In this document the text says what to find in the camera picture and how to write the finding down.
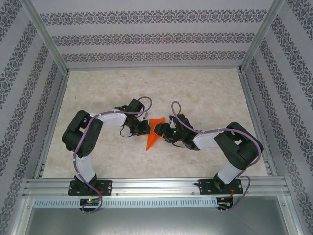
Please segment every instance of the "metal plate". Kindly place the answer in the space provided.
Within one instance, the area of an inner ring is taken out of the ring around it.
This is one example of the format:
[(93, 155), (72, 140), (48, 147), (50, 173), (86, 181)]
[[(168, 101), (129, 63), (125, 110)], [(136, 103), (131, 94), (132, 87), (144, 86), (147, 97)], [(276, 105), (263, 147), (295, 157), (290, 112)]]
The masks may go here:
[(233, 189), (233, 194), (243, 194), (243, 187), (240, 179), (234, 179), (224, 191), (220, 192), (216, 187), (214, 187), (213, 179), (199, 179), (198, 183), (200, 185), (200, 195), (225, 195), (230, 194), (231, 189)]
[[(112, 192), (112, 180), (97, 180), (96, 187), (102, 196), (111, 196)], [(69, 184), (68, 189), (69, 196), (97, 196), (98, 194), (93, 191), (91, 194), (86, 194), (85, 192), (77, 191), (77, 182), (72, 180)]]

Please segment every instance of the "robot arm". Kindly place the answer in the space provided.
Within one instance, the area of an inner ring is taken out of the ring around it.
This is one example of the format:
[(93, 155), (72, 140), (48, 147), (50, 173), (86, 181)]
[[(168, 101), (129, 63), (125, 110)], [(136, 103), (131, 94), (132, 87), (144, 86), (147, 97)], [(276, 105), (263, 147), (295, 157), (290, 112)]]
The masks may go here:
[[(188, 119), (184, 114), (178, 114), (177, 117), (187, 126), (191, 127)], [(210, 147), (220, 147), (226, 155), (228, 162), (214, 176), (214, 185), (219, 192), (228, 190), (228, 185), (258, 156), (258, 149), (251, 139), (232, 131), (223, 131), (220, 133), (197, 134), (184, 127), (175, 117), (170, 116), (171, 124), (159, 124), (155, 127), (154, 132), (162, 136), (165, 141), (175, 143), (182, 141), (190, 150), (200, 150)], [(251, 136), (259, 145), (261, 152), (263, 146), (240, 124), (232, 122), (227, 129), (242, 131)]]
[[(116, 111), (125, 112), (139, 112), (144, 109), (143, 104), (133, 99), (129, 105), (122, 107), (115, 107)], [(81, 129), (85, 129), (91, 118), (95, 114), (87, 113), (84, 110), (78, 111), (66, 131), (62, 136), (62, 142), (65, 143), (67, 150), (74, 152), (76, 149), (83, 132)], [(144, 135), (150, 133), (150, 127), (147, 120), (143, 120), (146, 116), (136, 117), (135, 115), (125, 113), (109, 113), (98, 116), (93, 120), (89, 129), (86, 131), (86, 135), (77, 152), (76, 166), (79, 172), (75, 175), (75, 181), (78, 184), (78, 188), (85, 192), (92, 192), (86, 184), (83, 183), (84, 178), (91, 185), (95, 185), (97, 180), (95, 171), (92, 167), (91, 152), (94, 150), (96, 142), (98, 140), (101, 131), (107, 130), (114, 126), (127, 126), (130, 129), (131, 135)]]

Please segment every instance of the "metal extrusion bar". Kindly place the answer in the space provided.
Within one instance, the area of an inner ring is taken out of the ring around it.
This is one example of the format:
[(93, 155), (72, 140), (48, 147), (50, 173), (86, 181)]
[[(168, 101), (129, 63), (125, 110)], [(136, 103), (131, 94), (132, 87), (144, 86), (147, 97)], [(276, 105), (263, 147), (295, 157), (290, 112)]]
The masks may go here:
[(254, 127), (254, 130), (255, 130), (256, 137), (262, 143), (262, 145), (264, 147), (264, 151), (262, 153), (263, 158), (267, 159), (267, 161), (268, 161), (267, 163), (269, 164), (271, 174), (273, 176), (277, 176), (277, 172), (276, 172), (276, 168), (275, 168), (275, 165), (274, 165), (274, 161), (273, 161), (273, 158), (272, 158), (272, 156), (270, 154), (268, 143), (266, 141), (265, 134), (264, 134), (264, 131), (263, 131), (263, 128), (262, 128), (262, 125), (261, 125), (261, 121), (259, 119), (259, 116), (258, 116), (256, 107), (255, 107), (255, 104), (253, 102), (252, 94), (251, 94), (251, 91), (249, 89), (249, 85), (247, 83), (247, 79), (246, 79), (245, 73), (241, 72), (241, 71), (238, 71), (238, 76), (239, 76), (239, 79), (240, 79), (241, 86), (243, 88), (243, 92), (244, 92), (245, 99), (246, 99), (246, 104), (247, 104), (249, 112), (250, 112), (250, 116), (251, 116), (251, 120), (252, 120), (252, 123), (253, 123), (253, 127)]
[(256, 50), (258, 49), (259, 45), (261, 44), (266, 32), (268, 31), (270, 25), (272, 24), (274, 18), (276, 17), (279, 9), (283, 5), (284, 0), (274, 0), (272, 5), (270, 6), (268, 13), (265, 15), (265, 18), (257, 31), (248, 51), (246, 52), (243, 62), (241, 64), (242, 71), (246, 71), (247, 67), (249, 66), (250, 61), (252, 60)]
[[(194, 183), (200, 178), (153, 178), (153, 179), (101, 179), (112, 180), (110, 198), (162, 198), (162, 197), (207, 197), (200, 195)], [(30, 179), (26, 183), (24, 198), (72, 198), (68, 187), (71, 179)], [(245, 190), (248, 184), (242, 178)], [(251, 177), (251, 186), (247, 196), (283, 196), (289, 195), (284, 177)], [(229, 195), (210, 195), (210, 197), (227, 197)]]
[(62, 71), (62, 74), (65, 74), (68, 70), (67, 66), (59, 50), (57, 49), (57, 46), (55, 45), (51, 35), (49, 34), (47, 28), (45, 27), (43, 20), (38, 14), (32, 0), (21, 0), (21, 4), (23, 8), (25, 9), (25, 11), (27, 12), (28, 16), (30, 17), (31, 21), (33, 22), (34, 26), (36, 27), (43, 42), (49, 49), (49, 52), (52, 54), (53, 59), (57, 63), (59, 69)]

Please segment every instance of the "gray metal surface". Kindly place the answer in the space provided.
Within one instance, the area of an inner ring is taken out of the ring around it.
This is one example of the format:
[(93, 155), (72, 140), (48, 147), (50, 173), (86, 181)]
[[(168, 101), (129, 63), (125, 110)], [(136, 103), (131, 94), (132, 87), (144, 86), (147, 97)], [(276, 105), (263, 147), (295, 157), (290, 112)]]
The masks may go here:
[(236, 210), (215, 208), (33, 208), (27, 235), (285, 235), (276, 197), (246, 198)]

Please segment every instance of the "black bracket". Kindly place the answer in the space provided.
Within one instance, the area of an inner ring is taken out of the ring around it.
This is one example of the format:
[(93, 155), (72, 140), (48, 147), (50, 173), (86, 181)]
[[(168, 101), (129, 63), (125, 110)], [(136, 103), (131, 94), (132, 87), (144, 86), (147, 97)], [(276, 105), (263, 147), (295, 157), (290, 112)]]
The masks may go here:
[[(111, 196), (112, 180), (96, 180), (94, 187), (101, 193), (102, 196)], [(72, 180), (69, 184), (69, 196), (98, 196), (94, 190), (81, 190), (77, 180)]]
[(214, 179), (199, 179), (198, 183), (195, 184), (199, 186), (200, 195), (225, 195), (231, 194), (233, 189), (233, 194), (243, 194), (243, 187), (240, 179), (234, 179), (231, 183), (226, 185), (226, 187), (220, 191), (214, 186)]

